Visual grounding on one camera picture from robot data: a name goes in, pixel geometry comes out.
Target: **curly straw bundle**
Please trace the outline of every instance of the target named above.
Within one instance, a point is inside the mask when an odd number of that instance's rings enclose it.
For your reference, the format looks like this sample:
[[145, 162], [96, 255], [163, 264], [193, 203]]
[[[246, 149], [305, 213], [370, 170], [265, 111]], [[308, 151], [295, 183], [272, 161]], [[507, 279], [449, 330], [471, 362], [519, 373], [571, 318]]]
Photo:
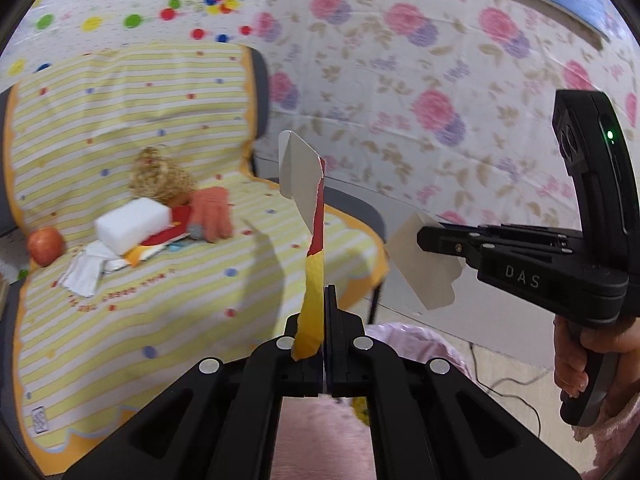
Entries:
[[158, 148], [147, 146], [135, 162], [129, 189], [136, 198], [152, 198], [167, 204], [172, 198], [195, 190], [193, 177]]

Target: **orange glove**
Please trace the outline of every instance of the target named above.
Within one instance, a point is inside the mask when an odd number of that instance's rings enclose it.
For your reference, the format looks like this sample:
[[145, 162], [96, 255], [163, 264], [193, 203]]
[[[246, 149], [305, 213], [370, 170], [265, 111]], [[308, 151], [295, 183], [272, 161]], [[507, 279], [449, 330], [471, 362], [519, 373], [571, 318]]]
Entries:
[[191, 194], [191, 217], [187, 231], [191, 238], [215, 242], [231, 238], [233, 226], [229, 211], [229, 192], [223, 187], [208, 187]]

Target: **pink sleeve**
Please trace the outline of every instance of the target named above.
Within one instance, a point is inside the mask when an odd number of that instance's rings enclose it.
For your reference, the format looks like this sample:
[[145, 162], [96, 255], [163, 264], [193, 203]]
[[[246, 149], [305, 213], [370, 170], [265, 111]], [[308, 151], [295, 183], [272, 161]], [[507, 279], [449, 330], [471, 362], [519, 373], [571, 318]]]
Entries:
[[625, 406], [618, 416], [609, 418], [604, 411], [590, 428], [574, 426], [574, 439], [582, 442], [593, 435], [596, 445], [594, 469], [582, 473], [582, 480], [600, 480], [615, 463], [638, 428], [640, 422], [640, 394]]

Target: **tile floor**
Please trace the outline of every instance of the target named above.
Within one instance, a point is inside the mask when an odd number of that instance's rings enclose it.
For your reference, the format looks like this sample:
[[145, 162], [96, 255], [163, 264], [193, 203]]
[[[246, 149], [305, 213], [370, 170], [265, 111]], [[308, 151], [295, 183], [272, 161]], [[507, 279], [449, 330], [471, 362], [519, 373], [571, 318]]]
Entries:
[[[362, 300], [351, 311], [366, 320], [369, 307], [370, 301]], [[383, 324], [388, 322], [422, 325], [416, 320], [380, 305], [376, 315], [376, 323]], [[432, 330], [447, 339], [463, 355], [468, 368], [473, 373], [473, 357], [469, 343], [446, 332], [433, 328]], [[502, 394], [520, 396], [538, 410], [542, 424], [540, 439], [571, 464], [573, 468], [578, 472], [584, 472], [592, 468], [595, 456], [593, 439], [589, 437], [581, 443], [576, 442], [573, 438], [571, 427], [560, 419], [560, 390], [554, 384], [552, 372], [521, 363], [484, 347], [475, 346], [474, 352], [478, 362], [478, 377], [484, 384], [491, 385], [505, 377], [527, 382], [544, 374], [529, 386], [505, 382], [496, 386], [496, 390]], [[503, 398], [495, 394], [492, 394], [492, 398], [526, 428], [529, 428], [534, 434], [538, 434], [538, 420], [529, 406], [518, 399]]]

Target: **human hand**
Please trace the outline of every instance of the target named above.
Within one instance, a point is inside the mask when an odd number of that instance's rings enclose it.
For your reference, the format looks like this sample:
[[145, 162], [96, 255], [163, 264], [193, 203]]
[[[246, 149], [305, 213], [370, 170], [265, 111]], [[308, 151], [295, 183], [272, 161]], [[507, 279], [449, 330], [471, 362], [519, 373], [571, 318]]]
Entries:
[[626, 317], [612, 326], [597, 330], [583, 329], [580, 344], [571, 338], [568, 321], [554, 320], [556, 348], [554, 381], [572, 397], [584, 392], [588, 377], [585, 348], [599, 353], [618, 352], [620, 360], [612, 385], [604, 400], [604, 410], [613, 417], [640, 391], [640, 319]]
[[229, 210], [229, 192], [219, 186], [201, 189], [191, 194], [191, 217], [187, 231], [192, 238], [215, 242], [231, 238], [233, 226]]

